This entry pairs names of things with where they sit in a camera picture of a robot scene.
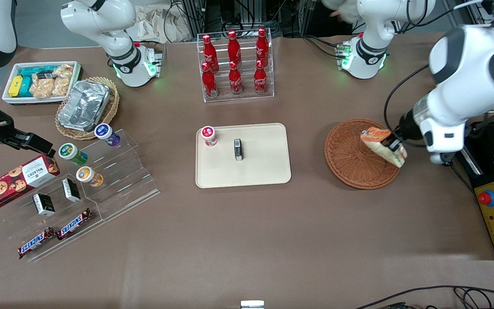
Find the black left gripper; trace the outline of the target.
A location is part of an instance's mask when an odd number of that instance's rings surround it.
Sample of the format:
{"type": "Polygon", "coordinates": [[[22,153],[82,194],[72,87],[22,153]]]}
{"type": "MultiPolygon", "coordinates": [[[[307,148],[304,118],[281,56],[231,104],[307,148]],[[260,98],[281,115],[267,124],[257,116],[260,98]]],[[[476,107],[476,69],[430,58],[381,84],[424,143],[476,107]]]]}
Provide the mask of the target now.
{"type": "Polygon", "coordinates": [[[406,149],[404,148],[402,141],[404,143],[413,144],[412,141],[420,140],[423,140],[423,135],[421,134],[417,123],[414,121],[413,109],[411,109],[400,117],[397,128],[392,130],[390,135],[382,141],[382,145],[389,146],[393,153],[406,155],[406,149]]]}

